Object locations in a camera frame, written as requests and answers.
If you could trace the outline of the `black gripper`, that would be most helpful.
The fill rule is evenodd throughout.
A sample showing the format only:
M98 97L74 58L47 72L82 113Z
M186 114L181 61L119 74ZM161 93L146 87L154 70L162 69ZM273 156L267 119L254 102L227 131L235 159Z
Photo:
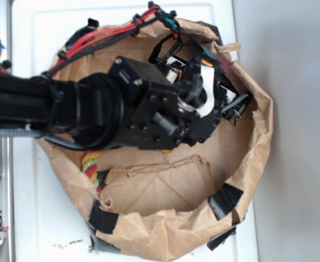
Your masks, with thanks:
M222 118L233 118L236 126L252 99L249 91L239 94L221 63L203 53L182 66L174 86L179 91L179 105L198 116L191 127L186 125L182 142L190 146L211 137Z

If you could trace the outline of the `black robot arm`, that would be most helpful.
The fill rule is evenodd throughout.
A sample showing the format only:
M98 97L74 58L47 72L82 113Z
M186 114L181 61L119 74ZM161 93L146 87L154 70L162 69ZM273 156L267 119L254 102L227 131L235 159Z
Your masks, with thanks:
M180 70L169 82L165 73ZM106 74L79 82L0 73L0 137L45 138L72 150L171 150L205 142L222 118L239 117L252 97L228 103L220 65L195 57L183 67L118 57Z

